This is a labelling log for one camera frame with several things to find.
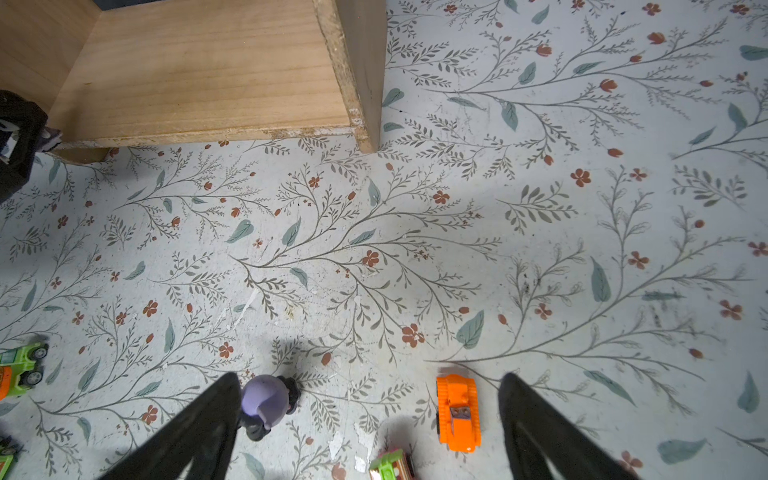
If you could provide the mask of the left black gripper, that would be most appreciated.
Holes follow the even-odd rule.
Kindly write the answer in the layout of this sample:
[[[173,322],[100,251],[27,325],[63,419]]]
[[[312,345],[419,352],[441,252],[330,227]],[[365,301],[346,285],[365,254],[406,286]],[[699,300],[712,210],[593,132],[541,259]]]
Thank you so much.
[[[1,91],[1,149],[14,141],[9,156],[1,156],[1,202],[29,181],[47,114],[34,102]]]

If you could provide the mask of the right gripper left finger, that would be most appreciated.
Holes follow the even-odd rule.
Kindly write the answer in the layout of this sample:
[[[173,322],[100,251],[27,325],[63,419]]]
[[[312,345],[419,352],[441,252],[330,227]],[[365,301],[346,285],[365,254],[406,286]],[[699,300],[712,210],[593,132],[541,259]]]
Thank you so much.
[[[224,374],[104,479],[223,479],[238,430],[240,384]]]

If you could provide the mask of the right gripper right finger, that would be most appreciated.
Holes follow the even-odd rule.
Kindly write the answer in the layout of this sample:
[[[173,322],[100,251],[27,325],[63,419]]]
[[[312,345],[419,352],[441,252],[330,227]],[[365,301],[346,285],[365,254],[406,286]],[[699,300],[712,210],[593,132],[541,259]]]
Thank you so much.
[[[518,375],[504,375],[498,402],[515,479],[551,479],[551,467],[569,480],[633,477]]]

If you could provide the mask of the black purple figurine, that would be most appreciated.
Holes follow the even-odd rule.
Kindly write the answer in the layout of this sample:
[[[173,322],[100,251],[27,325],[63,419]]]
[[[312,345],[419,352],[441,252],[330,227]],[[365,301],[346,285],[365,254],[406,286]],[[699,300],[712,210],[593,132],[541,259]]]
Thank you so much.
[[[286,415],[297,408],[301,392],[293,377],[259,375],[249,380],[242,390],[239,426],[247,437],[259,442]]]
[[[37,152],[49,152],[59,146],[62,142],[62,132],[57,129],[44,127],[41,131],[37,143]]]

